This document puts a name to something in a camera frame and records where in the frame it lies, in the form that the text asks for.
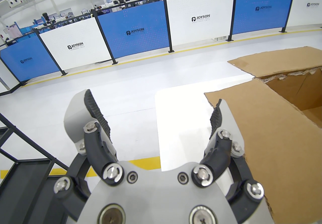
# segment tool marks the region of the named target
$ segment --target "cardboard box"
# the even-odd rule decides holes
[[[312,47],[229,61],[255,78],[205,93],[225,99],[276,224],[322,219],[322,51]]]

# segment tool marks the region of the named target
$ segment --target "blue panel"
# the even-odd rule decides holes
[[[0,56],[20,81],[59,71],[38,37],[8,46]]]
[[[284,27],[291,0],[236,0],[233,34]]]
[[[162,1],[98,17],[115,58],[169,47]]]

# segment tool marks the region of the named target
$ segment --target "box opening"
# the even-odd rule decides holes
[[[261,79],[322,128],[322,67]]]

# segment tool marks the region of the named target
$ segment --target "person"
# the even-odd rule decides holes
[[[9,38],[6,38],[5,43],[7,44],[7,46],[13,45],[12,40],[9,40]]]

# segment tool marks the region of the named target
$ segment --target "box flap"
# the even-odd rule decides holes
[[[228,62],[261,78],[322,66],[322,50],[305,46],[247,55]]]
[[[259,79],[205,95],[213,106],[227,101],[275,223],[321,219],[322,131]]]

